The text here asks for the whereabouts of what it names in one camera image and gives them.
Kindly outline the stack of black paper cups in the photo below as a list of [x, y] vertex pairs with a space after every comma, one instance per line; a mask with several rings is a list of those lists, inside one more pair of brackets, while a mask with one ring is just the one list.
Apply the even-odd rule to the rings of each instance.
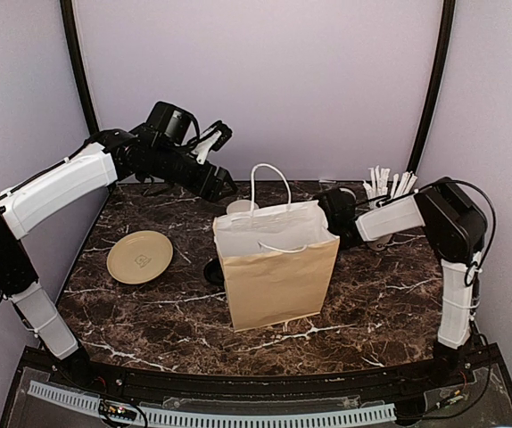
[[252, 202], [250, 200], [236, 200], [227, 205], [226, 213], [228, 215], [236, 213], [249, 212], [251, 210]]

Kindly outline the brown paper bag white handles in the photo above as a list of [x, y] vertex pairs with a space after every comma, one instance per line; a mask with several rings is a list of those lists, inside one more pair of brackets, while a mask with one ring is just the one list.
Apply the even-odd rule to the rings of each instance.
[[259, 208], [213, 221], [235, 331], [276, 325], [320, 313], [340, 238], [328, 230], [318, 201]]

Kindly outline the stack of black cup lids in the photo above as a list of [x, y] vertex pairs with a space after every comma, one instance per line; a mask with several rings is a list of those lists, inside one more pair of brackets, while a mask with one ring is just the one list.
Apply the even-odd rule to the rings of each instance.
[[224, 284], [223, 271], [218, 259], [212, 259], [204, 266], [203, 275], [210, 284]]

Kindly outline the white cup holding straws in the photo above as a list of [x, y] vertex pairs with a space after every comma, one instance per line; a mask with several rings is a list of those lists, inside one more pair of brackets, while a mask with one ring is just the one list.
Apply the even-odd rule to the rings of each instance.
[[372, 251], [384, 251], [391, 239], [392, 235], [382, 236], [375, 241], [367, 242], [367, 246]]

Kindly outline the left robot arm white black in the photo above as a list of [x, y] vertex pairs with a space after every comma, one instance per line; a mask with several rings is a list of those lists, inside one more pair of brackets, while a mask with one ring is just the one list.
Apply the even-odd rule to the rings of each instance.
[[99, 131], [71, 156], [0, 193], [0, 303], [12, 303], [62, 361], [62, 375], [78, 389], [93, 385], [95, 367], [81, 357], [82, 345], [42, 288], [22, 238], [74, 201], [128, 177], [157, 178], [218, 202], [237, 187], [230, 173], [211, 164], [208, 155], [232, 135], [220, 120], [200, 130], [191, 112], [157, 102], [147, 120], [134, 129]]

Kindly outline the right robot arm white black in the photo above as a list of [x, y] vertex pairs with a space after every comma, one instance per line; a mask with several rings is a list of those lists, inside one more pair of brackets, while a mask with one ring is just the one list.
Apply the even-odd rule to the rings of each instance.
[[359, 202], [347, 188], [315, 195], [328, 230], [346, 250], [387, 235], [422, 228], [442, 267], [442, 318], [437, 342], [453, 350], [475, 332], [479, 275], [493, 244], [497, 216], [491, 198], [477, 185], [440, 178], [410, 193]]

